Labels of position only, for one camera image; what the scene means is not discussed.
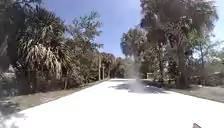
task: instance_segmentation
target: paved road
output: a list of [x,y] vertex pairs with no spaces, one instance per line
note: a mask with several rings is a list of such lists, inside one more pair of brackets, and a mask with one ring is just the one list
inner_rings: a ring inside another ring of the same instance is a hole
[[103,82],[7,117],[0,127],[224,128],[224,104],[133,85]]

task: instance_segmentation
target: vegetation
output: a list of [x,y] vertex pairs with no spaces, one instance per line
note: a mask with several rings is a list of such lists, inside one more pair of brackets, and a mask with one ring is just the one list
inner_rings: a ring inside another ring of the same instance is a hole
[[[141,0],[141,7],[143,18],[140,26],[143,30],[134,28],[124,33],[121,38],[123,53],[134,55],[135,60],[144,58],[141,63],[145,69],[140,68],[140,71],[152,69],[155,80],[175,80],[176,87],[187,88],[192,77],[197,75],[206,85],[206,74],[212,74],[207,73],[207,69],[213,65],[213,53],[217,51],[214,47],[221,44],[221,41],[210,41],[214,23],[218,19],[214,1]],[[165,33],[168,27],[178,25],[183,17],[189,19],[185,27],[181,27],[185,40],[181,40],[178,34],[172,35],[172,40],[167,39]],[[139,36],[133,30],[146,31],[147,34]],[[175,48],[170,49],[169,43],[178,40],[181,40],[180,44],[174,44]]]
[[[106,77],[132,77],[135,72],[141,78],[153,73],[155,81],[174,80],[179,88],[189,87],[194,76],[201,84],[210,85],[206,80],[223,67],[223,50],[215,48],[222,41],[210,40],[218,19],[214,2],[141,0],[141,8],[139,25],[121,37],[125,58],[116,58],[100,53],[103,45],[95,41],[102,33],[97,12],[65,25],[41,6],[41,0],[0,2],[1,81],[10,67],[16,81],[16,86],[2,87],[21,95],[69,89]],[[178,25],[184,17],[189,19],[181,27],[185,40],[170,49],[170,42],[178,42],[180,37],[174,34],[168,39],[166,27]]]

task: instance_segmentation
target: palm trunk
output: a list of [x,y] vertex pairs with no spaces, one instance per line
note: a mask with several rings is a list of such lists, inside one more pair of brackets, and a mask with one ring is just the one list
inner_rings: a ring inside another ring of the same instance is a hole
[[108,78],[110,78],[110,65],[108,67]]
[[67,86],[68,86],[68,79],[67,78],[65,78],[65,84],[64,84],[64,90],[66,90],[67,89]]
[[158,49],[158,59],[159,59],[159,71],[160,71],[160,77],[159,81],[163,82],[164,80],[164,69],[163,69],[163,58],[162,58],[162,45],[159,44],[159,49]]
[[202,85],[206,84],[205,79],[205,63],[204,63],[204,53],[202,45],[200,44],[200,52],[201,52],[201,75],[202,75]]
[[178,80],[176,82],[177,88],[188,88],[189,83],[188,83],[188,76],[187,76],[187,71],[186,71],[186,64],[185,64],[185,59],[184,59],[184,52],[183,50],[178,50],[178,68],[179,68],[179,76]]

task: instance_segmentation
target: road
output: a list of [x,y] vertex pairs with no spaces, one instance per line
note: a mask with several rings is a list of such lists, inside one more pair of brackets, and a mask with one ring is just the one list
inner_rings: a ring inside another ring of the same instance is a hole
[[224,104],[110,80],[5,117],[2,128],[224,128]]

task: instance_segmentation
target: blue sky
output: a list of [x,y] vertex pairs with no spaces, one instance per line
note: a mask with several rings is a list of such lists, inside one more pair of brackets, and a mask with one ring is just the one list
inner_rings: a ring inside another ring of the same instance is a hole
[[[55,12],[66,24],[72,19],[97,11],[103,23],[103,33],[97,42],[104,44],[103,51],[122,56],[120,38],[123,32],[139,24],[141,19],[140,0],[43,0],[44,6]],[[213,40],[224,40],[224,0],[216,0],[219,20]]]

